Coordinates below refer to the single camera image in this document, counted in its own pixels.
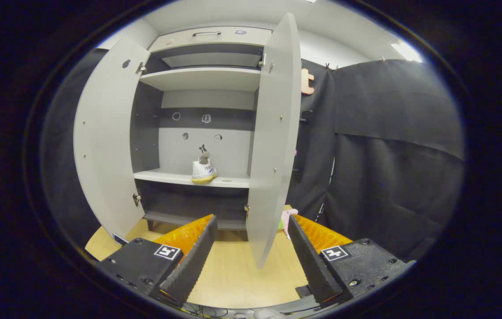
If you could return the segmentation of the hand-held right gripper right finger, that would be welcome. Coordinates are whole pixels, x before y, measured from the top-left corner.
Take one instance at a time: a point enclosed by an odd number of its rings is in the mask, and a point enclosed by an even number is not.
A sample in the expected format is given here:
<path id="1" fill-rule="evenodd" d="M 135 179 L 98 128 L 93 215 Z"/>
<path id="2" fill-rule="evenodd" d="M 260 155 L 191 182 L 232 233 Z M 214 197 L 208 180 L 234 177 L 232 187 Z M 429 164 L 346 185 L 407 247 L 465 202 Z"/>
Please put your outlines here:
<path id="1" fill-rule="evenodd" d="M 322 307 L 366 296 L 415 264 L 370 238 L 353 241 L 297 214 L 289 216 L 287 233 L 310 292 Z"/>

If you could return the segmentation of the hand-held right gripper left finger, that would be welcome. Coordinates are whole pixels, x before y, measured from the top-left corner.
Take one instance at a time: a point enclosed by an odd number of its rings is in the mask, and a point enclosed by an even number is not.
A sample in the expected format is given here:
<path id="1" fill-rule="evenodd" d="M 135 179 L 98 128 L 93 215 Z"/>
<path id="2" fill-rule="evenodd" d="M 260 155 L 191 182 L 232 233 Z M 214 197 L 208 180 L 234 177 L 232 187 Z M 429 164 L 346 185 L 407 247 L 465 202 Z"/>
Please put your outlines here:
<path id="1" fill-rule="evenodd" d="M 202 273 L 217 230 L 217 218 L 209 214 L 154 241 L 130 240 L 99 266 L 134 291 L 181 307 Z"/>

